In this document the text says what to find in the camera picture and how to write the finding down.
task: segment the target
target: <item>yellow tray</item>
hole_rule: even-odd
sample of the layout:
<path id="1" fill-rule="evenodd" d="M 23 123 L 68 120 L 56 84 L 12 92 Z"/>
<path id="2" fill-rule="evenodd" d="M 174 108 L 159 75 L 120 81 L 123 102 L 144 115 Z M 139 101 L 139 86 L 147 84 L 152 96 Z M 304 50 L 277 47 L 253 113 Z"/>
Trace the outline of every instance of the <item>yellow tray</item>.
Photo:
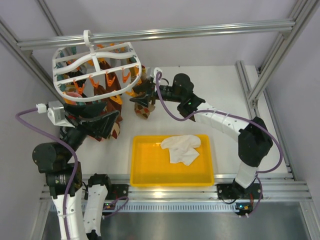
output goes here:
<path id="1" fill-rule="evenodd" d="M 201 146 L 195 148 L 199 156 L 189 166 L 182 162 L 170 163 L 168 149 L 161 149 L 161 142 L 171 135 L 135 136 L 132 146 L 130 184 L 134 187 L 156 186 L 212 186 L 210 140 L 207 135 L 196 135 Z"/>

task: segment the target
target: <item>gray floor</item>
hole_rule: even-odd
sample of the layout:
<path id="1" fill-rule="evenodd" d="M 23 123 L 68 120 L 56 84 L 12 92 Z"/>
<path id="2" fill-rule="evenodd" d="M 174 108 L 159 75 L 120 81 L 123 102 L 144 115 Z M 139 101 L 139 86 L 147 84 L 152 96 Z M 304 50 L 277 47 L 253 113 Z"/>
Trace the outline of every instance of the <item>gray floor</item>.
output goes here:
<path id="1" fill-rule="evenodd" d="M 308 240 L 298 203 L 262 203 L 249 219 L 233 213 L 119 213 L 101 221 L 104 240 Z M 42 240 L 59 240 L 50 212 Z"/>

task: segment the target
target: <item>yellow bin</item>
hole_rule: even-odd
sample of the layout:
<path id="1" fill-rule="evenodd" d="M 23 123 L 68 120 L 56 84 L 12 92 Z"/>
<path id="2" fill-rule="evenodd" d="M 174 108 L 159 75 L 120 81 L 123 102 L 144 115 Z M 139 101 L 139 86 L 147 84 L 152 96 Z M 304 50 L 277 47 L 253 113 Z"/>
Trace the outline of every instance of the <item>yellow bin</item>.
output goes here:
<path id="1" fill-rule="evenodd" d="M 199 156 L 189 166 L 170 163 L 168 149 L 161 142 L 172 135 L 135 136 L 132 146 L 130 184 L 134 187 L 195 187 L 212 186 L 214 170 L 207 135 L 196 135 L 201 146 L 195 148 Z"/>

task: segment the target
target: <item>white towel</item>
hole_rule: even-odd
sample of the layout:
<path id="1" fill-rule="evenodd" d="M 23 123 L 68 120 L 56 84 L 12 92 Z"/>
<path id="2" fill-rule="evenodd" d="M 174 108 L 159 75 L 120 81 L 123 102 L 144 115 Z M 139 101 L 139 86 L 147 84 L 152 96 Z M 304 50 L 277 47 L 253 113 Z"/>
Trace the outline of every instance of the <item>white towel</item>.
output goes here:
<path id="1" fill-rule="evenodd" d="M 162 149 L 169 149 L 170 163 L 184 163 L 189 166 L 198 156 L 199 153 L 194 149 L 201 145 L 199 137 L 194 135 L 182 135 L 168 137 L 161 143 Z"/>

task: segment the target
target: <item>cable connector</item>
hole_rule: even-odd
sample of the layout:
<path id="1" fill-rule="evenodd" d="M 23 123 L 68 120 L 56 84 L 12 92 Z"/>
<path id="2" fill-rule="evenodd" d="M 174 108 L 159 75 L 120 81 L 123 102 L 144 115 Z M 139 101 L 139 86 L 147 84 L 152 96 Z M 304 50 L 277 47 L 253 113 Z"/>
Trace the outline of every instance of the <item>cable connector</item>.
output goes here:
<path id="1" fill-rule="evenodd" d="M 38 114 L 44 114 L 47 112 L 47 105 L 44 103 L 37 104 L 36 108 L 38 109 Z"/>

